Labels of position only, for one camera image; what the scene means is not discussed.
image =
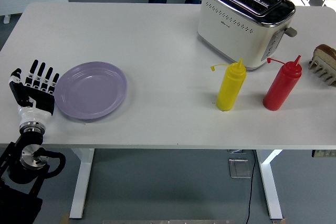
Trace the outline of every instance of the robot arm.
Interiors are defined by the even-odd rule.
[[[9,86],[18,103],[20,137],[16,143],[11,142],[0,157],[0,176],[7,169],[9,178],[17,184],[35,182],[29,194],[14,190],[0,180],[0,223],[33,223],[38,215],[42,200],[37,194],[44,179],[57,176],[64,168],[66,159],[62,153],[45,150],[41,147],[47,121],[54,113],[54,89],[59,74],[55,74],[51,84],[49,79],[53,72],[49,68],[42,78],[43,62],[35,75],[38,61],[31,66],[25,84],[21,82],[21,70],[16,69],[9,79]],[[48,172],[49,158],[59,159],[58,167]]]

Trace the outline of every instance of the purple plate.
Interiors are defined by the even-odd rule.
[[[111,113],[124,100],[124,73],[106,62],[88,62],[66,72],[55,87],[55,102],[66,115],[96,119]]]

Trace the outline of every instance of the gray floor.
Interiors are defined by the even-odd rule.
[[[298,5],[305,2],[293,1]],[[327,5],[334,8],[333,1]],[[168,3],[183,2],[168,0]],[[322,0],[310,2],[321,3]],[[19,18],[13,15],[6,25],[0,19],[0,48]],[[58,151],[67,156],[67,165],[60,175],[43,184],[39,197],[44,203],[36,224],[60,223],[62,216],[70,212],[79,159],[71,150]],[[336,222],[336,159],[310,155],[311,151],[283,151],[272,163],[287,224]],[[230,177],[228,159],[235,157],[248,159],[252,168],[252,151],[236,156],[226,150],[96,150],[83,218],[69,223],[150,219],[230,219],[245,223],[251,179]],[[258,165],[254,174],[249,223],[271,223]],[[29,190],[29,185],[14,185],[8,178],[6,183],[22,191]]]

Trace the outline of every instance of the toaster lever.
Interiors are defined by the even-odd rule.
[[[294,28],[292,27],[288,27],[285,30],[285,34],[288,35],[289,37],[295,37],[298,34],[298,31],[296,31]]]

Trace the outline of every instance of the table leg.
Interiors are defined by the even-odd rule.
[[[95,149],[77,148],[72,149],[72,151],[79,157],[81,163],[69,218],[81,219],[83,215],[86,191],[88,189],[91,165]]]
[[[10,14],[5,15],[5,17],[4,17],[4,24],[8,24],[9,21],[10,21]]]
[[[263,178],[264,190],[268,206],[268,212],[271,219],[282,219],[280,203],[277,194],[277,188],[274,183],[273,173],[270,162],[282,150],[257,150],[257,156],[260,166],[261,177]]]

